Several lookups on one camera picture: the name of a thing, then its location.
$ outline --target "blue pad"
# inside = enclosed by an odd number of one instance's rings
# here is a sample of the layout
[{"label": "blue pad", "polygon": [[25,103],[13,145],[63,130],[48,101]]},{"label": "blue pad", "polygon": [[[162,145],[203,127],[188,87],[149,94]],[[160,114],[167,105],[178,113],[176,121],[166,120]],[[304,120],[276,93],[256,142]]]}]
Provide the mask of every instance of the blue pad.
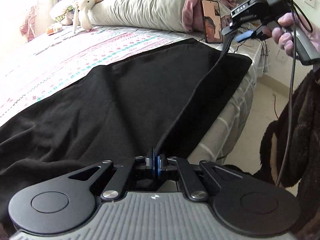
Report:
[{"label": "blue pad", "polygon": [[247,40],[249,38],[251,38],[251,35],[254,31],[247,31],[245,33],[241,33],[239,34],[238,36],[235,37],[235,41],[236,42],[241,42],[241,41],[244,41],[244,40]]}]

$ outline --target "stuffed bunny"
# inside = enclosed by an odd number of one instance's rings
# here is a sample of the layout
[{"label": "stuffed bunny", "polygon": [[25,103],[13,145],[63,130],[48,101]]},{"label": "stuffed bunny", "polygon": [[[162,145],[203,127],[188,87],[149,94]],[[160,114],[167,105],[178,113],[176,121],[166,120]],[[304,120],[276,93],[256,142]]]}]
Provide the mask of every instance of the stuffed bunny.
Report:
[{"label": "stuffed bunny", "polygon": [[103,0],[78,0],[75,6],[75,13],[73,16],[73,33],[76,33],[76,29],[80,22],[80,26],[85,30],[91,30],[92,24],[88,17],[88,11],[92,7]]}]

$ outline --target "orange object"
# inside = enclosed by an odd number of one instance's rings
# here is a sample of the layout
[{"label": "orange object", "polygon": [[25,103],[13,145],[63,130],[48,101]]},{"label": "orange object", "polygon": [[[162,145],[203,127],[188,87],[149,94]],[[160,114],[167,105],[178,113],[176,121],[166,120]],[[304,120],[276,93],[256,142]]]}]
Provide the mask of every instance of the orange object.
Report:
[{"label": "orange object", "polygon": [[48,35],[52,35],[63,30],[62,25],[59,23],[52,24],[49,28],[47,28],[46,33]]}]

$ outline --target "pink clothing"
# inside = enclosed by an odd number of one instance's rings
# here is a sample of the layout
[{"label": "pink clothing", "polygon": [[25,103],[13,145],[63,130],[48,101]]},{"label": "pink clothing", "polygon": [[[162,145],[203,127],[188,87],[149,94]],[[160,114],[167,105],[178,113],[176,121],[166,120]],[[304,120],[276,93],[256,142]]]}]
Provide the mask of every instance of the pink clothing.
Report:
[{"label": "pink clothing", "polygon": [[[236,0],[219,0],[227,8],[232,9]],[[201,10],[201,0],[186,0],[183,10],[182,10],[182,22],[184,29],[187,32],[194,30],[203,31],[203,19]],[[221,18],[221,25],[224,28],[230,22],[230,16],[225,16]]]},{"label": "pink clothing", "polygon": [[34,5],[30,8],[24,24],[20,26],[21,35],[24,36],[27,34],[28,42],[35,38],[35,17],[36,17],[36,6]]}]

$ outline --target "baseboard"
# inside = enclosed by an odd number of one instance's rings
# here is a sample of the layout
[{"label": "baseboard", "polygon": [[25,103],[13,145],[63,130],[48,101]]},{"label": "baseboard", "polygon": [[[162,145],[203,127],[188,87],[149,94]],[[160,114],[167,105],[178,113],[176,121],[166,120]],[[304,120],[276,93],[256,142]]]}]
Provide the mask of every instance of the baseboard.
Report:
[{"label": "baseboard", "polygon": [[258,78],[258,82],[287,98],[289,97],[289,87],[266,74]]}]

